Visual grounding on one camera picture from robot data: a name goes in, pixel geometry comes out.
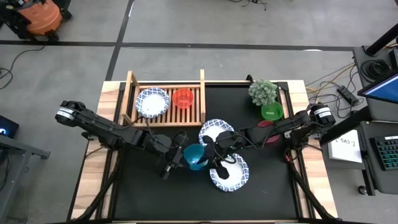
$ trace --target green bowl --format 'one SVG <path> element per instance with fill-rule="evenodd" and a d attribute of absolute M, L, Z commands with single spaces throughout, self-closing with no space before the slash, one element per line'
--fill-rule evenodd
<path fill-rule="evenodd" d="M 284 109 L 278 102 L 261 106 L 261 115 L 265 120 L 276 121 L 284 115 Z"/>

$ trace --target artificial succulent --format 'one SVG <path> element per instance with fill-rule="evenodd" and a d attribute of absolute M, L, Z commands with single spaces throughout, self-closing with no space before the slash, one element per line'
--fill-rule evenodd
<path fill-rule="evenodd" d="M 275 102 L 277 85 L 268 80 L 257 80 L 249 87 L 249 95 L 257 106 Z"/>

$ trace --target concrete floor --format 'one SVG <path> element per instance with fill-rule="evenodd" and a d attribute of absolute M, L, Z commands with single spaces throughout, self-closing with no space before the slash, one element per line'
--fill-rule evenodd
<path fill-rule="evenodd" d="M 115 42 L 127 2 L 72 1 L 74 18 L 61 26 L 60 40 Z M 268 1 L 265 12 L 262 5 L 241 7 L 244 4 L 227 0 L 135 0 L 122 40 L 360 46 L 375 41 L 398 22 L 394 0 L 275 0 Z M 3 27 L 1 40 L 17 38 Z M 9 68 L 19 52 L 34 48 L 38 46 L 0 44 L 0 67 Z M 93 110 L 97 107 L 113 51 L 114 47 L 46 46 L 17 60 L 14 80 L 0 90 L 0 114 L 21 124 L 19 141 L 49 150 L 52 155 L 47 161 L 32 160 L 11 216 L 27 217 L 28 223 L 65 221 L 87 142 L 80 136 L 80 129 L 62 126 L 53 117 L 62 100 L 82 101 Z M 254 78 L 310 83 L 351 62 L 351 52 L 336 51 L 122 47 L 112 80 L 125 80 L 129 69 L 139 80 L 197 80 L 199 69 L 204 68 L 208 80 L 238 80 L 251 74 Z M 347 85 L 348 81 L 346 73 L 336 82 Z M 357 90 L 361 88 L 358 76 L 353 82 Z M 310 87 L 318 88 L 319 83 Z M 335 93 L 335 89 L 323 93 Z M 334 103 L 330 106 L 335 113 Z M 328 169 L 328 174 L 341 218 L 395 222 L 398 196 L 358 195 L 361 173 L 355 170 Z"/>

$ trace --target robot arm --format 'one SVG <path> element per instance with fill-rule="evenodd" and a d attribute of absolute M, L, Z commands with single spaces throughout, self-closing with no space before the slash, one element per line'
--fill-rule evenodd
<path fill-rule="evenodd" d="M 186 136 L 184 138 L 176 136 L 179 138 L 174 138 L 172 142 L 169 137 L 163 134 L 152 134 L 149 129 L 121 126 L 86 109 L 86 106 L 80 102 L 63 101 L 60 106 L 55 119 L 66 126 L 81 127 L 86 131 L 82 134 L 84 137 L 88 138 L 89 134 L 97 136 L 99 142 L 110 149 L 122 147 L 138 149 L 164 158 L 168 165 L 160 174 L 163 179 L 167 179 L 171 168 L 188 167 L 186 160 L 183 159 L 183 147 L 188 140 Z M 229 174 L 223 170 L 221 161 L 229 154 L 249 147 L 251 144 L 260 145 L 267 138 L 287 131 L 292 131 L 290 133 L 291 148 L 303 147 L 308 142 L 309 135 L 325 131 L 334 123 L 335 119 L 329 107 L 322 104 L 309 105 L 305 111 L 300 111 L 295 116 L 279 121 L 270 127 L 251 127 L 241 129 L 239 132 L 226 131 L 221 133 L 216 141 L 211 138 L 204 139 L 208 145 L 198 163 L 209 160 L 206 167 L 216 169 L 220 177 L 223 176 L 226 179 Z"/>

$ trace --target plate pattern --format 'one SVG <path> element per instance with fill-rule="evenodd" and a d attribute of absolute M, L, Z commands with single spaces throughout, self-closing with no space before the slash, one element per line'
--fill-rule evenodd
<path fill-rule="evenodd" d="M 203 142 L 204 133 L 211 126 L 219 126 L 219 127 L 222 127 L 226 131 L 234 131 L 234 128 L 232 128 L 231 125 L 229 125 L 227 122 L 223 121 L 222 119 L 211 119 L 211 120 L 208 120 L 201 127 L 201 130 L 199 132 L 199 143 L 202 144 L 203 146 L 206 146 L 206 143 Z"/>
<path fill-rule="evenodd" d="M 236 162 L 241 165 L 243 169 L 243 175 L 241 178 L 241 181 L 234 185 L 234 186 L 225 186 L 222 185 L 218 180 L 217 180 L 217 171 L 216 169 L 210 169 L 210 177 L 211 181 L 222 191 L 225 192 L 234 192 L 235 190 L 240 189 L 248 180 L 249 180 L 249 167 L 248 164 L 243 160 L 243 158 L 238 155 L 237 153 L 232 154 L 232 156 L 236 159 Z"/>
<path fill-rule="evenodd" d="M 142 101 L 147 98 L 149 95 L 152 94 L 156 94 L 156 95 L 160 95 L 161 97 L 163 97 L 163 99 L 165 100 L 165 106 L 164 108 L 157 114 L 145 114 L 144 110 L 142 109 Z M 136 109 L 137 111 L 142 114 L 144 117 L 146 118 L 155 118 L 161 114 L 166 113 L 167 109 L 170 106 L 170 97 L 169 95 L 166 93 L 166 91 L 164 91 L 163 89 L 159 88 L 159 87 L 150 87 L 148 89 L 145 89 L 144 91 L 140 92 L 137 96 L 136 99 Z"/>

